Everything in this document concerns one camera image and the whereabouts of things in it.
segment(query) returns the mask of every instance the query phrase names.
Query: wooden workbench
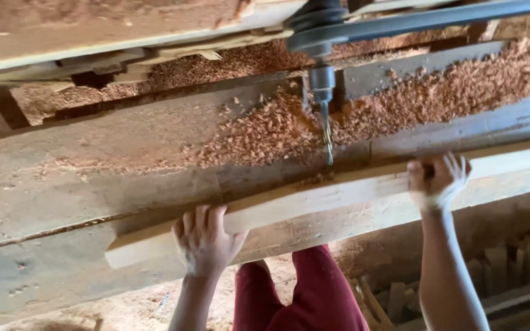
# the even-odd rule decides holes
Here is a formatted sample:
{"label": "wooden workbench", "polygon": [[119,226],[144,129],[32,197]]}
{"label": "wooden workbench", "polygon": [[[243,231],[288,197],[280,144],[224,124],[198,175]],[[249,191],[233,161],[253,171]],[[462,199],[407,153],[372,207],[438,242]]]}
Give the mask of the wooden workbench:
{"label": "wooden workbench", "polygon": [[[503,47],[485,44],[422,55],[448,64]],[[364,91],[390,66],[414,72],[426,58],[345,70],[345,94]],[[112,270],[104,259],[117,234],[181,215],[199,202],[228,202],[311,176],[295,160],[262,167],[162,169],[182,146],[209,140],[240,104],[257,104],[301,79],[223,83],[198,95],[157,94],[142,105],[0,134],[0,325],[159,282],[184,269],[175,256]],[[419,151],[473,150],[530,139],[530,97],[492,112],[427,124],[350,148],[337,171],[386,164]],[[530,169],[476,180],[454,209],[530,192]],[[338,208],[253,230],[236,262],[261,259],[419,218],[407,194]]]}

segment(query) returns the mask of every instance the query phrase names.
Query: red pants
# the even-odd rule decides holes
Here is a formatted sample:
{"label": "red pants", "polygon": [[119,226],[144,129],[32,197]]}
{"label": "red pants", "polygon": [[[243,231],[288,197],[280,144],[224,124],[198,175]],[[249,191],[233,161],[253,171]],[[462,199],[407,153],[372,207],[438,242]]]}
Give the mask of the red pants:
{"label": "red pants", "polygon": [[294,252],[291,258],[298,283],[287,307],[279,301],[267,270],[256,263],[247,263],[239,269],[233,331],[369,331],[328,245]]}

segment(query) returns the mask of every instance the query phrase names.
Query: hand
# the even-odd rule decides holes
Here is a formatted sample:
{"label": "hand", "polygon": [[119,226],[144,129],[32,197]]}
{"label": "hand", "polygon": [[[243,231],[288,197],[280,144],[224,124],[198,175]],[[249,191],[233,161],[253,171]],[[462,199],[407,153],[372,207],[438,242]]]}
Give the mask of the hand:
{"label": "hand", "polygon": [[247,232],[229,235],[224,228],[226,206],[198,206],[173,225],[173,235],[187,264],[187,274],[219,277],[243,246]]}
{"label": "hand", "polygon": [[471,171],[465,157],[451,152],[408,162],[410,195],[421,211],[448,209]]}

